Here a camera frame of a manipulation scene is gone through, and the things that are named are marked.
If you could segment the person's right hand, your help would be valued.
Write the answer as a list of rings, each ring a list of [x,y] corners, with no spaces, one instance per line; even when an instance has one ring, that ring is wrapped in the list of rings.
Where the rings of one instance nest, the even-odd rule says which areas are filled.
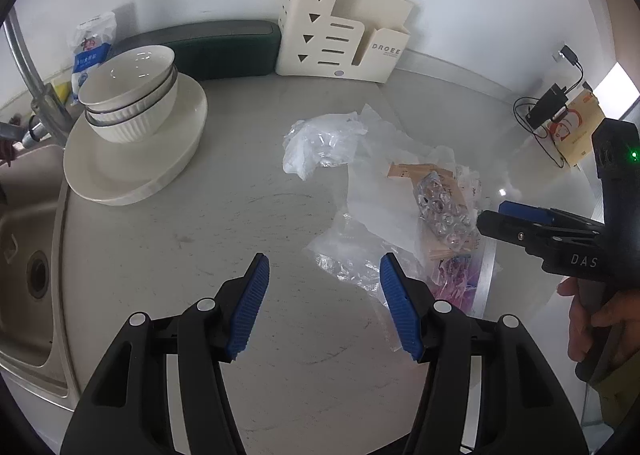
[[[579,298],[578,279],[569,277],[558,286],[556,290],[562,297],[572,297],[568,317],[568,357],[574,362],[585,360],[586,355],[593,345],[591,331],[594,328],[613,327],[622,324],[623,334],[620,343],[612,358],[614,366],[623,365],[639,352],[639,291],[628,290],[616,293],[608,303],[599,311],[589,314]]]

